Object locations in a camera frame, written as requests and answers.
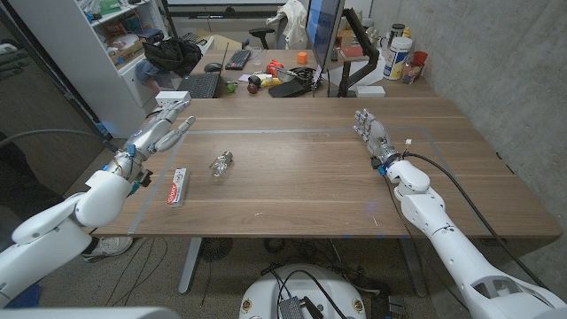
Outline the grey gloved person hand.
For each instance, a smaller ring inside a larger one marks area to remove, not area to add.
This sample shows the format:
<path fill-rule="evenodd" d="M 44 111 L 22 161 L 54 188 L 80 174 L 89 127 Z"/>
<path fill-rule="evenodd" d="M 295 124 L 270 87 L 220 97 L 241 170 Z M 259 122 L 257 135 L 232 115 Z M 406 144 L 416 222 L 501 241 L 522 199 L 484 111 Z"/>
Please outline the grey gloved person hand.
<path fill-rule="evenodd" d="M 22 74 L 28 66 L 28 54 L 11 43 L 1 44 L 1 80 Z"/>

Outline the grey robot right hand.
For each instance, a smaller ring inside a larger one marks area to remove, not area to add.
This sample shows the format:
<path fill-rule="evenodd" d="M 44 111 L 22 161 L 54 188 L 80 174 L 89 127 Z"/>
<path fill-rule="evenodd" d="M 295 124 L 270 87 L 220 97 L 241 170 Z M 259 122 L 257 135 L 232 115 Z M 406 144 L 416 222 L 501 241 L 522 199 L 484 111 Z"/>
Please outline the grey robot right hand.
<path fill-rule="evenodd" d="M 400 154 L 392 145 L 391 138 L 383 124 L 367 109 L 356 111 L 354 118 L 358 125 L 353 130 L 361 136 L 369 152 L 377 158 L 380 165 L 388 168 L 400 159 Z"/>

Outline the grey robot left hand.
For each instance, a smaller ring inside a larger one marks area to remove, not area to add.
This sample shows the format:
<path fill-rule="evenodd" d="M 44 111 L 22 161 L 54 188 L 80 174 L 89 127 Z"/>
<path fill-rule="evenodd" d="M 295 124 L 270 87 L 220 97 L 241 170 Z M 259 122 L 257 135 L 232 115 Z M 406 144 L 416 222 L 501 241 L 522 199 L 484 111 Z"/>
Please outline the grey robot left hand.
<path fill-rule="evenodd" d="M 111 162 L 103 170 L 118 175 L 129 183 L 135 180 L 146 186 L 151 172 L 143 168 L 143 163 L 156 152 L 172 148 L 194 123 L 190 116 L 177 128 L 171 128 L 177 116 L 190 104 L 182 100 L 163 107 L 150 121 L 130 136 L 124 146 L 115 152 Z"/>

